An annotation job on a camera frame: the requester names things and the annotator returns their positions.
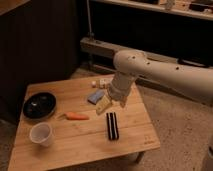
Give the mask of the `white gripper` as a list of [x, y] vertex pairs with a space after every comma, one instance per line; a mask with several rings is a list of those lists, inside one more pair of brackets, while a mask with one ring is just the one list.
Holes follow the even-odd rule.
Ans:
[[[114, 101], [119, 101], [120, 107], [124, 108], [127, 97], [130, 94], [131, 86], [135, 80], [135, 77], [117, 71], [107, 88], [109, 97]], [[96, 104], [96, 113], [98, 115], [112, 105], [112, 100], [109, 97], [104, 95]]]

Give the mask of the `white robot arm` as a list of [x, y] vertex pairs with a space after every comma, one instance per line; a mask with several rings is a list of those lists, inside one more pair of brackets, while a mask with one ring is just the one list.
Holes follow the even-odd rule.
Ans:
[[126, 103], [139, 76], [156, 81], [201, 104], [213, 106], [213, 69], [153, 61], [140, 50], [120, 50], [114, 55], [116, 72], [107, 87], [110, 100]]

